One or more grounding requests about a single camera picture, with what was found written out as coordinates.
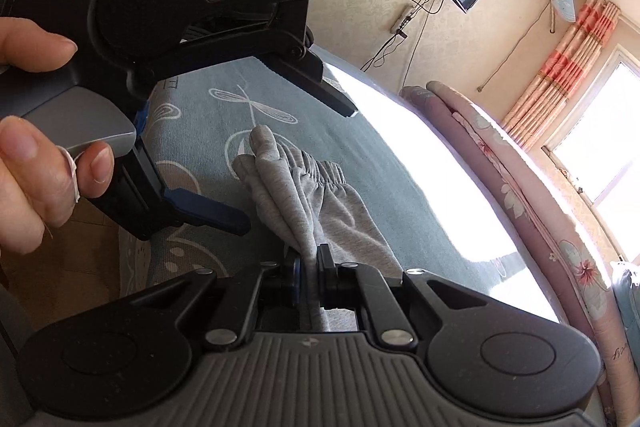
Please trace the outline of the person left hand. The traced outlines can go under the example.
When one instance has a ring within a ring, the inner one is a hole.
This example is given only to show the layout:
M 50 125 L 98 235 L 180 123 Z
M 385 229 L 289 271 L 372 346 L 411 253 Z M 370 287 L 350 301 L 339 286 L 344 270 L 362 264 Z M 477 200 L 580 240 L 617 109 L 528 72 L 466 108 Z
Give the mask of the person left hand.
M 26 72 L 50 72 L 77 51 L 72 40 L 51 34 L 31 20 L 3 17 L 1 63 Z M 1 121 L 1 247 L 30 254 L 47 228 L 59 228 L 73 214 L 77 197 L 102 196 L 115 167 L 111 147 L 90 145 L 70 169 L 62 153 L 39 129 L 15 116 Z

